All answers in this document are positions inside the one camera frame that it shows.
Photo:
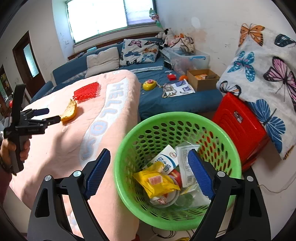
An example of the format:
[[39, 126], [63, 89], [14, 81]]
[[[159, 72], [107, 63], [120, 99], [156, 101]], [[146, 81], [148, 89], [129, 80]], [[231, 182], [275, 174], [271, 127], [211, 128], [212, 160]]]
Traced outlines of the person's left hand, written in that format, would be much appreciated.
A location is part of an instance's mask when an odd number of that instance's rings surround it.
[[[1, 144], [1, 158], [4, 165], [8, 168], [11, 166], [11, 158], [10, 152], [16, 150], [16, 145], [9, 141], [8, 139], [4, 139]], [[30, 139], [26, 140], [23, 146], [23, 150], [20, 152], [20, 160], [25, 161], [29, 156], [30, 150]]]

